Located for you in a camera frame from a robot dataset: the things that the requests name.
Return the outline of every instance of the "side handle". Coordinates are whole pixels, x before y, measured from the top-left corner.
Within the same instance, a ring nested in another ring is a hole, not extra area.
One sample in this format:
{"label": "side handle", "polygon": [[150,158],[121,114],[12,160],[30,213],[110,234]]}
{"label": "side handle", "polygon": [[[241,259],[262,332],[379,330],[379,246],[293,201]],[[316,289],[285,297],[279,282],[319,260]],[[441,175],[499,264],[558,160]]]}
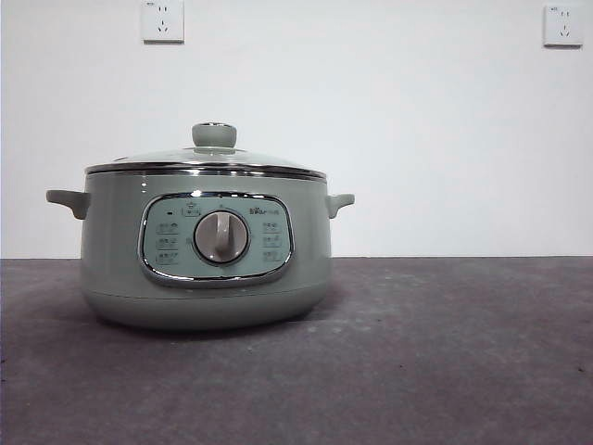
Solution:
{"label": "side handle", "polygon": [[91,205],[90,193],[70,192],[69,190],[47,190],[45,199],[47,199],[47,202],[70,207],[74,218],[77,220],[86,218],[86,211],[89,210]]}
{"label": "side handle", "polygon": [[330,220],[332,220],[335,218],[335,215],[337,215],[338,210],[345,206],[354,204],[354,195],[333,195],[325,199],[325,204],[327,205],[327,211],[330,215]]}

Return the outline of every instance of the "gray carpet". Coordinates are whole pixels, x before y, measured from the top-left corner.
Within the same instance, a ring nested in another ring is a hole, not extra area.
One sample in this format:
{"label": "gray carpet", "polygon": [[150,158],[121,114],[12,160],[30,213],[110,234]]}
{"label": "gray carpet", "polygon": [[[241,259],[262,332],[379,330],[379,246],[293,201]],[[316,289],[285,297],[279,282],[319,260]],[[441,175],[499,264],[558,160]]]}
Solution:
{"label": "gray carpet", "polygon": [[308,315],[194,334],[2,265],[6,445],[593,443],[593,258],[338,259]]}

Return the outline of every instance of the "electrical socket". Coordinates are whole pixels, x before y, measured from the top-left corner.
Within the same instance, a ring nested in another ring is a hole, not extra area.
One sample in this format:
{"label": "electrical socket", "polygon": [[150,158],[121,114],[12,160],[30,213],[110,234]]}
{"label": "electrical socket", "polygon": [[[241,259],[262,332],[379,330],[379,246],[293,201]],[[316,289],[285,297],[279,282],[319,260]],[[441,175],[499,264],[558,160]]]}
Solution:
{"label": "electrical socket", "polygon": [[581,46],[583,27],[580,5],[546,5],[544,46]]}
{"label": "electrical socket", "polygon": [[183,0],[144,1],[142,39],[145,43],[182,43]]}

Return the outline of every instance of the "white wall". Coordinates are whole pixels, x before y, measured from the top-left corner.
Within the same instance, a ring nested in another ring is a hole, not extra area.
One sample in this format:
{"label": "white wall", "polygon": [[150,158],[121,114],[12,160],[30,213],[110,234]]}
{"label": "white wall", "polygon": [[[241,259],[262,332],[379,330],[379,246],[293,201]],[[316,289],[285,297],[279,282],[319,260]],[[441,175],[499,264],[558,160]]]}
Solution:
{"label": "white wall", "polygon": [[542,7],[185,0],[185,44],[143,45],[139,0],[5,0],[2,254],[77,257],[45,189],[211,120],[357,195],[336,256],[593,254],[593,4],[570,51]]}

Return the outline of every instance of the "silver trim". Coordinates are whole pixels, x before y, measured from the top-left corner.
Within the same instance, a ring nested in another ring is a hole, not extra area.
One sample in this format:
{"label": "silver trim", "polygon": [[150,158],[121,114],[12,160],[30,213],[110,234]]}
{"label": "silver trim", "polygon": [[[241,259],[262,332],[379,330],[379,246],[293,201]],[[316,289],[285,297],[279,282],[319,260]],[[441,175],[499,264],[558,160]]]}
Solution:
{"label": "silver trim", "polygon": [[202,122],[202,123],[197,123],[194,126],[197,125],[207,125],[210,127],[229,127],[229,128],[234,128],[232,125],[229,125],[228,123],[222,123],[222,122]]}
{"label": "silver trim", "polygon": [[142,167],[135,169],[125,169],[125,170],[97,170],[92,171],[90,170],[94,167],[102,167],[102,166],[93,166],[86,169],[87,174],[132,174],[132,175],[140,175],[140,176],[150,176],[150,175],[165,175],[165,174],[178,174],[178,175],[186,175],[186,176],[241,176],[241,177],[258,177],[258,178],[284,178],[284,179],[300,179],[302,181],[317,181],[320,183],[326,184],[327,181],[325,179],[325,174],[319,172],[320,176],[314,176],[312,174],[306,173],[299,173],[296,172],[296,169],[291,171],[263,171],[258,169],[253,170],[237,170],[237,169],[203,169],[199,168],[191,168],[191,166],[180,164],[179,167],[167,167],[162,169],[143,169]]}
{"label": "silver trim", "polygon": [[278,197],[274,197],[272,195],[262,195],[262,194],[250,194],[244,192],[201,192],[200,197],[249,197],[253,199],[268,199],[271,201],[275,201],[282,206],[284,212],[286,214],[286,222],[288,224],[288,239],[290,241],[290,250],[288,252],[288,257],[282,264],[280,264],[275,269],[271,271],[267,271],[264,273],[256,273],[253,275],[246,275],[246,276],[218,276],[218,277],[209,277],[209,278],[200,278],[196,276],[180,276],[180,275],[171,275],[168,273],[163,273],[156,270],[154,267],[150,265],[148,259],[145,256],[145,249],[144,249],[144,241],[145,241],[145,231],[146,231],[146,221],[148,212],[150,208],[158,201],[162,199],[171,199],[176,197],[193,197],[192,192],[183,192],[183,193],[170,193],[166,195],[160,195],[158,197],[152,198],[142,213],[142,220],[140,222],[140,231],[138,235],[138,260],[141,264],[142,271],[144,274],[150,278],[151,280],[157,282],[163,286],[172,286],[172,287],[183,287],[183,288],[205,288],[205,287],[236,287],[236,286],[253,286],[262,283],[268,283],[270,281],[276,280],[280,278],[280,276],[285,272],[285,267],[290,260],[292,260],[293,255],[295,253],[295,244],[293,240],[293,228],[290,219],[290,212],[285,204],[280,200]]}

